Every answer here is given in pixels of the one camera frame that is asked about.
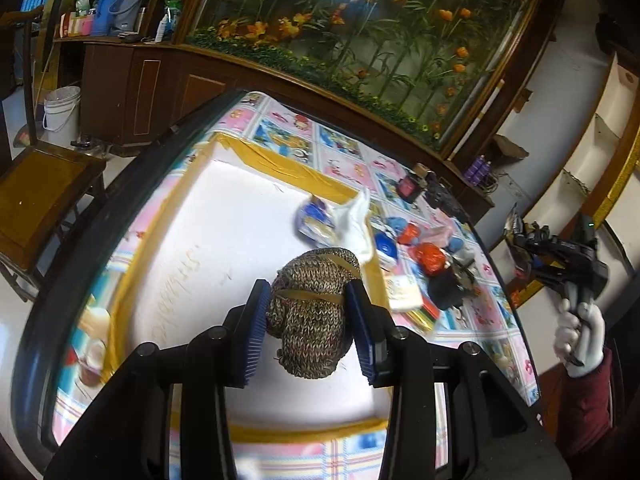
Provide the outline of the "white-gloved right hand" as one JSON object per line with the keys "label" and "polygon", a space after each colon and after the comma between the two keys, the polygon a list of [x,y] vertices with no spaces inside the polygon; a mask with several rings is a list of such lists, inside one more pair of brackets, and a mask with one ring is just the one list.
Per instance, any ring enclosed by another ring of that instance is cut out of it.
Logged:
{"label": "white-gloved right hand", "polygon": [[568,376],[582,378],[594,372],[604,359],[604,340],[605,322],[594,302],[573,309],[570,300],[561,300],[553,350]]}

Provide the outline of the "dark red sleeve forearm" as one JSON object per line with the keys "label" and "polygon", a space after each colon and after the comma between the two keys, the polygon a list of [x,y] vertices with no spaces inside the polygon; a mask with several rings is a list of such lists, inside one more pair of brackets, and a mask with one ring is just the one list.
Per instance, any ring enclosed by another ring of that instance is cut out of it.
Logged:
{"label": "dark red sleeve forearm", "polygon": [[565,457],[584,454],[611,433],[611,350],[592,372],[580,377],[565,373],[562,385],[556,445]]}

